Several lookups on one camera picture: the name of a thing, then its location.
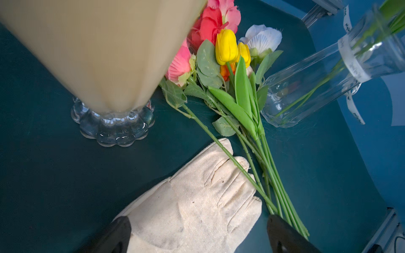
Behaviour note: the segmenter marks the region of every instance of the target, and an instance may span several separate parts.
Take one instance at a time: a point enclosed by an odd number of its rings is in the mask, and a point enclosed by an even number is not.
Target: green leaf
[[[405,28],[405,9],[403,9],[389,25],[393,34],[402,31]]]
[[[379,10],[385,19],[390,20],[400,10],[405,8],[404,0],[385,0]]]
[[[232,115],[248,130],[253,139],[257,140],[257,127],[252,118],[240,107],[235,99],[221,89],[208,87],[209,91],[232,113]]]
[[[271,68],[273,63],[277,60],[282,52],[282,50],[276,50],[264,57],[256,72],[256,84],[262,84],[264,74],[269,70],[269,68]]]
[[[250,57],[258,57],[259,56],[259,51],[257,50],[257,48],[252,48],[249,50],[250,51]]]
[[[191,55],[190,60],[188,60],[188,62],[190,63],[191,72],[193,72],[196,69],[196,56]]]
[[[166,97],[166,101],[175,108],[183,106],[183,104],[187,101],[187,97],[184,95],[183,90],[170,80],[163,81],[164,79],[160,81],[159,85],[162,88],[164,96]]]
[[[230,119],[234,125],[239,126],[239,122],[231,116],[228,116],[228,119]],[[212,125],[222,136],[229,137],[236,133],[224,117],[220,117],[217,121],[213,122]]]
[[[193,82],[190,82],[187,85],[186,89],[184,90],[184,94],[209,100],[209,97],[205,94],[202,88]]]
[[[201,72],[198,66],[197,66],[197,76],[198,79],[200,80],[200,84],[204,85],[205,87],[211,86],[214,88],[220,88],[223,84],[222,79],[219,76],[208,77]]]
[[[250,81],[250,85],[251,85],[251,88],[252,88],[252,95],[253,95],[253,96],[250,98],[251,107],[252,107],[252,113],[253,113],[253,115],[255,115],[256,118],[259,120],[259,118],[260,118],[260,115],[259,115],[260,110],[259,110],[259,106],[258,106],[258,103],[257,103],[256,75],[255,75],[254,72],[252,72],[252,73],[250,74],[249,81]]]
[[[179,76],[179,83],[182,83],[183,86],[182,88],[185,88],[185,85],[187,84],[187,79],[190,77],[190,72],[184,73],[181,76]]]
[[[197,51],[197,66],[201,73],[208,77],[217,77],[220,74],[220,65],[215,58],[215,46],[205,40]]]
[[[266,104],[268,90],[268,85],[264,85],[257,90],[257,106],[259,108],[259,111],[261,111],[264,107],[264,104]]]
[[[235,98],[236,103],[245,109],[252,118],[252,107],[250,105],[249,89],[251,89],[249,78],[246,74],[245,60],[241,56],[235,71]]]
[[[259,59],[260,59],[260,60],[263,60],[264,57],[266,57],[266,55],[270,54],[271,52],[273,52],[273,51],[271,50],[271,48],[269,48],[269,49],[267,49],[267,50],[264,50],[261,54],[259,54]]]

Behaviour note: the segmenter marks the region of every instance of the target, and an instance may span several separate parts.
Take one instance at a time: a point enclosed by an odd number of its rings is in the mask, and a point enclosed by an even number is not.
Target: yellow tulip
[[[239,44],[238,44],[238,60],[237,60],[237,62],[239,62],[239,58],[241,56],[245,60],[246,68],[248,68],[250,66],[250,60],[251,60],[249,47],[247,45],[243,44],[242,42],[239,42]]]
[[[217,35],[215,44],[215,56],[219,65],[227,62],[233,63],[238,59],[238,45],[236,36],[232,30],[222,29]]]

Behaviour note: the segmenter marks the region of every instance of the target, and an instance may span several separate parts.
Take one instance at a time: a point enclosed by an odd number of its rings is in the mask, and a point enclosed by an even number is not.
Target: glass vase
[[[142,140],[155,123],[154,107],[149,101],[139,110],[119,113],[98,114],[89,109],[80,99],[73,99],[70,111],[72,119],[80,124],[81,134],[96,139],[103,147],[131,146],[135,140]]]
[[[338,42],[267,78],[261,113],[289,128],[360,83],[404,70],[404,46],[374,6]]]

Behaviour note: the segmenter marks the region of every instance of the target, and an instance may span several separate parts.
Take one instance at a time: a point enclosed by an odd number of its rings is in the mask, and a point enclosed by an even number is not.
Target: red flower
[[[228,25],[222,24],[222,14],[220,9],[207,7],[202,12],[200,18],[195,22],[188,36],[190,46],[197,52],[201,43],[205,40],[211,41],[215,45],[217,34]]]
[[[238,6],[234,6],[233,1],[234,0],[208,0],[207,6],[213,9],[219,8],[222,13],[222,20],[229,22],[226,28],[236,33],[238,31],[238,25],[241,22],[241,12],[238,10]]]

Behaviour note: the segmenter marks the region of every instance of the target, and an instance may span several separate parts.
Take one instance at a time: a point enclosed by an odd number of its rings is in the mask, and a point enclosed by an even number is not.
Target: dark green mat
[[[315,51],[303,23],[259,1],[236,1],[242,22],[281,29],[284,50],[270,72]],[[210,138],[170,108],[161,91],[156,123],[129,148],[103,148],[79,133],[72,96],[8,31],[0,28],[0,252],[72,252],[129,202],[172,175]],[[215,115],[189,107],[214,131]],[[283,183],[310,241],[322,252],[360,252],[386,205],[371,181],[336,102],[294,128],[265,124]],[[235,155],[244,155],[230,138]],[[262,216],[237,252],[270,252]]]

